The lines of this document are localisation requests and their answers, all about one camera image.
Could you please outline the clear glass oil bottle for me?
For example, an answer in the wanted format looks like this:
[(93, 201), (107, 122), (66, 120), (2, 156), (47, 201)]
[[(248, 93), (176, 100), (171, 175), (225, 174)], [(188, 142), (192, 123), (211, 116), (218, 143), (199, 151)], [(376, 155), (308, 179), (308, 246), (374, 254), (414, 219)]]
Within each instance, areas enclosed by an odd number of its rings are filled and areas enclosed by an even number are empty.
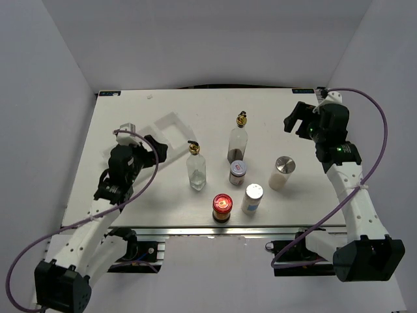
[(193, 140), (188, 140), (189, 157), (186, 160), (190, 186), (201, 191), (207, 183), (206, 160), (200, 154), (200, 145)]

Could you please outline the glass bottle with dark sauce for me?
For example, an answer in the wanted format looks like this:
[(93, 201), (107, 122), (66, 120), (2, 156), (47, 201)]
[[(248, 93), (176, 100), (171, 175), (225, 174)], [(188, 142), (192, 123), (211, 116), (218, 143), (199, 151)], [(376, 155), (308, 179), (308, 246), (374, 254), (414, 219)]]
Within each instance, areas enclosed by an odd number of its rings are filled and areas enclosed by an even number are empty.
[(229, 145), (227, 160), (231, 164), (236, 160), (243, 160), (248, 142), (248, 134), (244, 128), (247, 123), (245, 111), (241, 111), (236, 118), (237, 126), (231, 131), (229, 136)]

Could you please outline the steel lid white powder jar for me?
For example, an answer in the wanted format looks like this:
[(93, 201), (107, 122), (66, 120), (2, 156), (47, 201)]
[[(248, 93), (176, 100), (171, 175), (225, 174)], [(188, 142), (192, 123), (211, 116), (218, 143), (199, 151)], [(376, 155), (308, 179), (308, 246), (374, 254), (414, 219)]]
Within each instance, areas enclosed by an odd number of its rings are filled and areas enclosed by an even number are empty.
[(282, 189), (295, 169), (296, 164), (291, 157), (278, 157), (275, 161), (274, 169), (268, 180), (269, 187), (275, 191)]

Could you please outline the small jar white lid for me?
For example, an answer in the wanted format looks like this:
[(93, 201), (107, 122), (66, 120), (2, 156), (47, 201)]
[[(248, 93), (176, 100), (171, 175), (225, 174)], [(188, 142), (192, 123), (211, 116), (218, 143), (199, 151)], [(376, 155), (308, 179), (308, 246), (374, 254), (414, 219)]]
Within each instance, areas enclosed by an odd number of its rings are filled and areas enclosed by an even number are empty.
[(242, 185), (247, 172), (247, 166), (243, 160), (235, 160), (230, 165), (229, 182), (232, 185)]

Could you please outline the red lid sauce jar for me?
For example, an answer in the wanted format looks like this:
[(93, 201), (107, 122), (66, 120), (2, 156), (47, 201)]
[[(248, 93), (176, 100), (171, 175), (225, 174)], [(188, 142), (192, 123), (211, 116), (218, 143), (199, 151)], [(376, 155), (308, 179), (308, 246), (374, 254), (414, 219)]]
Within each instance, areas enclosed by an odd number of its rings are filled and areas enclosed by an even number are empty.
[(212, 201), (212, 216), (216, 222), (226, 223), (231, 216), (233, 200), (227, 194), (218, 194)]

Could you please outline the white shaker silver top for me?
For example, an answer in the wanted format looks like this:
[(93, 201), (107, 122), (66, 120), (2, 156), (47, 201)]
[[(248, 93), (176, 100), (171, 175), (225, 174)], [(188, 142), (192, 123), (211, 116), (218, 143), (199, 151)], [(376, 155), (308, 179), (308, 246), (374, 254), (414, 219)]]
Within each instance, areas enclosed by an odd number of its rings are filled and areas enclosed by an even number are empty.
[(241, 204), (241, 210), (247, 215), (252, 215), (258, 209), (263, 198), (264, 191), (261, 185), (252, 183), (246, 187), (245, 194)]

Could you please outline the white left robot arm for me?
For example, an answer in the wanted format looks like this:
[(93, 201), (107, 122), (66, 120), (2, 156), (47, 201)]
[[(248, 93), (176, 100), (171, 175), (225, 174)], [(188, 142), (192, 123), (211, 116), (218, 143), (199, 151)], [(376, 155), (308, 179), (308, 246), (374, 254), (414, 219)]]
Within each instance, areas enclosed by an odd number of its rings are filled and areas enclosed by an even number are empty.
[(76, 227), (50, 261), (41, 261), (35, 268), (36, 299), (42, 308), (83, 312), (96, 281), (117, 260), (131, 260), (137, 254), (132, 230), (108, 229), (126, 204), (137, 198), (133, 184), (140, 171), (157, 170), (167, 158), (168, 146), (132, 131), (116, 130), (115, 135), (117, 145), (100, 175), (86, 222)]

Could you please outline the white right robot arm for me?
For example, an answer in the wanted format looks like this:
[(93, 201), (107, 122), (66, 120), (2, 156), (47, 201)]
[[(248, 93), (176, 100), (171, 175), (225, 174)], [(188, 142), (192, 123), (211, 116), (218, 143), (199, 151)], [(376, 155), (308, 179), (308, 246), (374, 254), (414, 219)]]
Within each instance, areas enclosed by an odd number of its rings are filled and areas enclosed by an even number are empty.
[(321, 230), (326, 215), (283, 248), (271, 262), (274, 269), (292, 267), (277, 261), (290, 248), (302, 260), (318, 255), (329, 261), (342, 282), (388, 281), (405, 255), (400, 239), (392, 239), (377, 216), (362, 175), (362, 159), (355, 144), (347, 141), (349, 110), (336, 103), (312, 106), (298, 102), (284, 120), (284, 131), (291, 132), (297, 121), (300, 138), (315, 143), (316, 157), (339, 200), (335, 212), (345, 219), (347, 242)]

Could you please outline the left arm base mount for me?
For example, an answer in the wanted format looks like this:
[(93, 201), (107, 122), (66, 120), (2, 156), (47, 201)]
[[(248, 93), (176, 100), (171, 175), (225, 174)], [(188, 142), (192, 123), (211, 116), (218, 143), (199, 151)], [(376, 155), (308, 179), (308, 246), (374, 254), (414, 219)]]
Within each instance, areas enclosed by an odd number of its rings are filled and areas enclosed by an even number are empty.
[(109, 269), (109, 273), (156, 274), (162, 267), (165, 243), (159, 239), (147, 239), (130, 228), (115, 228), (105, 234), (105, 239), (121, 238), (126, 252)]

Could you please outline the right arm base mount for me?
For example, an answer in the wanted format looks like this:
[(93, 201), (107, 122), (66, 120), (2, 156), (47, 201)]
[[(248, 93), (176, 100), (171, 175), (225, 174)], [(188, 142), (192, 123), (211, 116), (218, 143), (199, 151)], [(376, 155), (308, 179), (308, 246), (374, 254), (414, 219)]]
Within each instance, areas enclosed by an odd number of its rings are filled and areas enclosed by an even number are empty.
[[(306, 228), (299, 228), (293, 232), (271, 233), (265, 244), (265, 250), (274, 257), (284, 249), (291, 241), (304, 233)], [(317, 261), (321, 257), (306, 248), (305, 239), (292, 246), (276, 264), (292, 264)], [(284, 269), (273, 269), (275, 277), (314, 277), (314, 276), (335, 276), (334, 268), (328, 261), (320, 261), (313, 265), (303, 265), (301, 267), (291, 267)]]

